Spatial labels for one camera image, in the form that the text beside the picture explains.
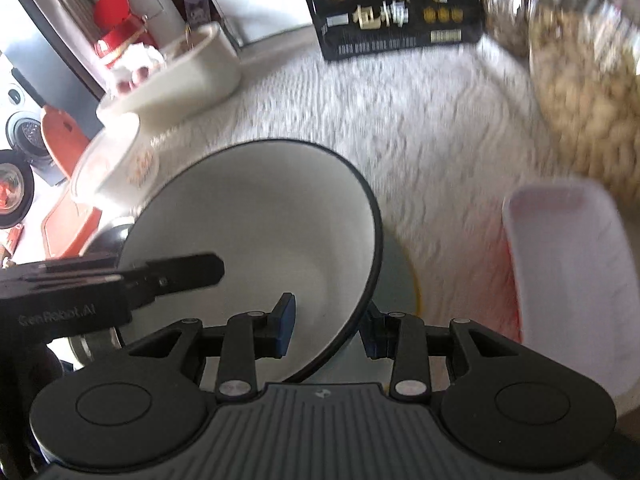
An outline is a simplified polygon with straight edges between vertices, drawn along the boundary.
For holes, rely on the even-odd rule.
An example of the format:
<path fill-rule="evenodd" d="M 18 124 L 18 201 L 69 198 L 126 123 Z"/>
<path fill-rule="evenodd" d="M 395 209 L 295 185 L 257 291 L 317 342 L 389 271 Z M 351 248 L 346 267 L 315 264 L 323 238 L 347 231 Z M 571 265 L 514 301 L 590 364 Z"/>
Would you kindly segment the glass jar of dark seeds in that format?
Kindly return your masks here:
<path fill-rule="evenodd" d="M 529 54 L 529 18 L 536 0 L 480 0 L 485 32 L 518 58 Z"/>

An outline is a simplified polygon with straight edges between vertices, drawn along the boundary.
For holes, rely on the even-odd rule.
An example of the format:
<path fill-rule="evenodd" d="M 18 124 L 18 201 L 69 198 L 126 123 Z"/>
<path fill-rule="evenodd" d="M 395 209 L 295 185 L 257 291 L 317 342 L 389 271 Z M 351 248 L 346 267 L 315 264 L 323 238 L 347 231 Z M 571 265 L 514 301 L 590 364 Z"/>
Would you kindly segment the black snack bag gold text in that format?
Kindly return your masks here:
<path fill-rule="evenodd" d="M 480 0 L 306 0 L 319 47 L 330 62 L 382 52 L 475 44 Z"/>

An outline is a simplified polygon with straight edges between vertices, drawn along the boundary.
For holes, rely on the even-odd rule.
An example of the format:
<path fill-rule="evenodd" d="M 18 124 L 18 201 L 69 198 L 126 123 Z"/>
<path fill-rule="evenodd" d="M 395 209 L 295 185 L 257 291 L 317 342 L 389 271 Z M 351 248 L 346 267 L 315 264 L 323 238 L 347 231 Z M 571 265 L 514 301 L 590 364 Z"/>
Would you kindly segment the red vase gold band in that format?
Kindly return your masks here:
<path fill-rule="evenodd" d="M 93 8 L 93 21 L 103 36 L 94 44 L 94 52 L 106 68 L 133 44 L 157 47 L 145 16 L 134 14 L 129 0 L 98 0 Z"/>

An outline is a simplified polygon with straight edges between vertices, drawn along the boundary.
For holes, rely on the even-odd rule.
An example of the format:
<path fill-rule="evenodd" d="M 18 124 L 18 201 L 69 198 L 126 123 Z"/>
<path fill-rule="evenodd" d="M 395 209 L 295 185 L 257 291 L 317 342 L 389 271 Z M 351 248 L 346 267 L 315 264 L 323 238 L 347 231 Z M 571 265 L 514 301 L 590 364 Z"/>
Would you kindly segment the pink egg-shaped toy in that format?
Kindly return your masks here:
<path fill-rule="evenodd" d="M 120 72 L 116 75 L 115 92 L 122 96 L 138 88 L 150 74 L 149 67 L 141 66 L 132 72 Z"/>

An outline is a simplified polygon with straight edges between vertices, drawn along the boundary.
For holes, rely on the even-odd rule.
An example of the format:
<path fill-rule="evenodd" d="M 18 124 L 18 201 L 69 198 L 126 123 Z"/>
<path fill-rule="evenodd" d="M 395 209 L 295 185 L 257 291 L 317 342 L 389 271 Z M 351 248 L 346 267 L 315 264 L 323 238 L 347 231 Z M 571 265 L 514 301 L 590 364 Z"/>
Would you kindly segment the glass jar of peanuts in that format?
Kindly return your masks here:
<path fill-rule="evenodd" d="M 639 0 L 538 0 L 529 66 L 564 166 L 639 203 Z"/>

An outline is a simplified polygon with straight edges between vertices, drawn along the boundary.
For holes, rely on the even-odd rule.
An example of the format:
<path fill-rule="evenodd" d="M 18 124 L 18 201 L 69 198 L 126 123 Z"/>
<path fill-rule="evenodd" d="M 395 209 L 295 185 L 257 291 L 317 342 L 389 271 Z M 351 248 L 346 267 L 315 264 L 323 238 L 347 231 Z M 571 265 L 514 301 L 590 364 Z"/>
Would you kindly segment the orange plastic chair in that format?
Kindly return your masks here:
<path fill-rule="evenodd" d="M 41 222 L 44 254 L 47 259 L 76 257 L 98 229 L 102 216 L 99 209 L 78 204 L 70 192 L 70 179 L 90 141 L 75 119 L 64 110 L 51 105 L 46 105 L 43 110 L 41 131 L 44 144 L 66 177 L 60 198 Z"/>

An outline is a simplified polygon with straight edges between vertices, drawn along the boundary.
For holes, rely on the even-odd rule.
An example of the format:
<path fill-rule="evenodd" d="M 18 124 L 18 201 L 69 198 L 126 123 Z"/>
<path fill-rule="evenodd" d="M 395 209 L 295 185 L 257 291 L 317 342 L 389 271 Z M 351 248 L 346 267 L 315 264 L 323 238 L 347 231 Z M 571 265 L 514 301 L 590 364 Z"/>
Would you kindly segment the blue bowl white inside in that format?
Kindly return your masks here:
<path fill-rule="evenodd" d="M 157 298 L 119 331 L 130 344 L 183 318 L 206 326 L 270 311 L 289 292 L 296 319 L 288 352 L 256 364 L 258 382 L 379 382 L 392 364 L 370 360 L 358 333 L 367 307 L 416 313 L 404 250 L 383 226 L 360 172 L 319 145 L 256 141 L 210 155 L 172 179 L 132 226 L 119 262 L 212 252 L 213 287 Z"/>

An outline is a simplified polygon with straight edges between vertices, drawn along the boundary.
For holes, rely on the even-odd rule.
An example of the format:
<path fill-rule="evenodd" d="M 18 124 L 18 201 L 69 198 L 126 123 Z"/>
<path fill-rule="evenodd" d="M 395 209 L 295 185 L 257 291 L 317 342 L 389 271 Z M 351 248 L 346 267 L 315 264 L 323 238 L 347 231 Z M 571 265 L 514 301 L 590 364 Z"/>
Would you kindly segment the white paper bowl orange print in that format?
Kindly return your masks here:
<path fill-rule="evenodd" d="M 128 112 L 109 122 L 81 154 L 70 180 L 78 203 L 109 214 L 137 208 L 151 191 L 160 159 L 140 118 Z"/>

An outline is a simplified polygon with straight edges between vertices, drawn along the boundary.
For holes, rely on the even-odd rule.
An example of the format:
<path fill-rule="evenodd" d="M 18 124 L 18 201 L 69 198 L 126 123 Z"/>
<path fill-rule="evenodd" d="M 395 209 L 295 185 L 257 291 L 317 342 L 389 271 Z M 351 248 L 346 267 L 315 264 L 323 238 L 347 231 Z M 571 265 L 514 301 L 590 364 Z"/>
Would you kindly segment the white rectangular foam tray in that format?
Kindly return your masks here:
<path fill-rule="evenodd" d="M 639 380 L 639 283 L 611 195 L 589 179 L 524 185 L 502 206 L 526 347 L 611 396 Z"/>

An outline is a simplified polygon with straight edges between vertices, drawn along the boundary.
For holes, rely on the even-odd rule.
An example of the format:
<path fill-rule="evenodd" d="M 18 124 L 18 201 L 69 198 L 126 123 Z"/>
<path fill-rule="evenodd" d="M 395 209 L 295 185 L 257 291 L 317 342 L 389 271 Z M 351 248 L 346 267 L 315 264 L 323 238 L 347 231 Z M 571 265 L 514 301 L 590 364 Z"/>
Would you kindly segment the white lace tablecloth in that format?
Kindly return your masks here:
<path fill-rule="evenodd" d="M 310 28 L 240 59 L 231 98 L 154 134 L 162 179 L 249 140 L 330 148 L 370 183 L 411 261 L 424 320 L 472 318 L 518 338 L 502 204 L 522 185 L 570 175 L 526 68 L 488 39 L 328 63 Z"/>

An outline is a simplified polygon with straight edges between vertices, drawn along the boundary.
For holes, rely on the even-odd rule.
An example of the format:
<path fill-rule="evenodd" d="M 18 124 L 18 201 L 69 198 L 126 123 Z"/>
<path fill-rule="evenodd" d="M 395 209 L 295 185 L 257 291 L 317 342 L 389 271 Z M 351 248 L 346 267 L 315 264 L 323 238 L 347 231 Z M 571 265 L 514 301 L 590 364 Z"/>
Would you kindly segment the cream plastic organizer box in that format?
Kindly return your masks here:
<path fill-rule="evenodd" d="M 96 108 L 102 124 L 134 113 L 143 129 L 164 131 L 209 110 L 239 87 L 240 60 L 217 23 L 194 30 L 188 40 L 175 40 L 165 53 L 167 65 L 139 88 L 124 96 L 104 96 Z"/>

